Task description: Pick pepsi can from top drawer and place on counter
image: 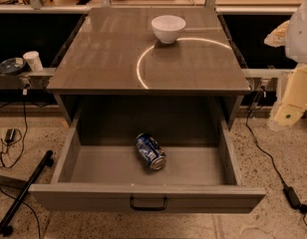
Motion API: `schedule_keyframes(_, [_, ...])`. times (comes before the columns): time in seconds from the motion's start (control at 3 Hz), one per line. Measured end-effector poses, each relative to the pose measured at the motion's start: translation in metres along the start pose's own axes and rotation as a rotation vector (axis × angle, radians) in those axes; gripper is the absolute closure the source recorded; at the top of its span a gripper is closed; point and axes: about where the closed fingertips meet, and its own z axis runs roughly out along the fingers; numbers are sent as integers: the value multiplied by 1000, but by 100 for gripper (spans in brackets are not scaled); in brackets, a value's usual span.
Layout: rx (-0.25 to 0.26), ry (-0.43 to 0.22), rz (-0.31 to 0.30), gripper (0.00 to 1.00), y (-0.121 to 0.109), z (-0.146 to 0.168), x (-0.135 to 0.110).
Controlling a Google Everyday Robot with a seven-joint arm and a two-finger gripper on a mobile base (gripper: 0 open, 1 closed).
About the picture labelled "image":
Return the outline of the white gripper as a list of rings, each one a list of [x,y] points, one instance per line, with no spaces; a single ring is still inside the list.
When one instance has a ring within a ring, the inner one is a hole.
[[[280,131],[295,125],[307,111],[307,0],[290,21],[283,22],[267,35],[264,44],[274,48],[285,45],[286,57],[302,63],[287,75],[283,95],[270,113],[268,127]]]

